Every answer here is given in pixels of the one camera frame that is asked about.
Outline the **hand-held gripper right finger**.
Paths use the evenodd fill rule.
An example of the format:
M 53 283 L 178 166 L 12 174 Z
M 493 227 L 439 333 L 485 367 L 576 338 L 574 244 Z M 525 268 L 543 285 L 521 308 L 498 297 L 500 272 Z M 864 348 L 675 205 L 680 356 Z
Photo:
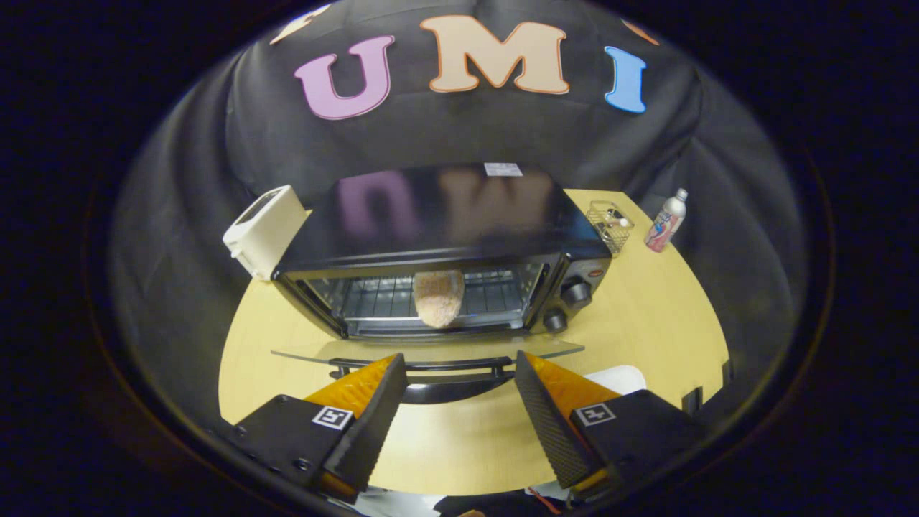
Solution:
M 643 483 L 706 436 L 649 390 L 621 395 L 525 351 L 514 380 L 558 484 L 581 500 Z

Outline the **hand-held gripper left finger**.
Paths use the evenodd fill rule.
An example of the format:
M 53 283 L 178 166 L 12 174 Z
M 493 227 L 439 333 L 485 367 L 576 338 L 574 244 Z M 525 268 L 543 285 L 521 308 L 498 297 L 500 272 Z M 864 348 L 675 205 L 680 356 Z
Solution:
M 303 490 L 354 503 L 367 490 L 408 380 L 403 353 L 305 399 L 278 395 L 230 426 L 230 443 Z

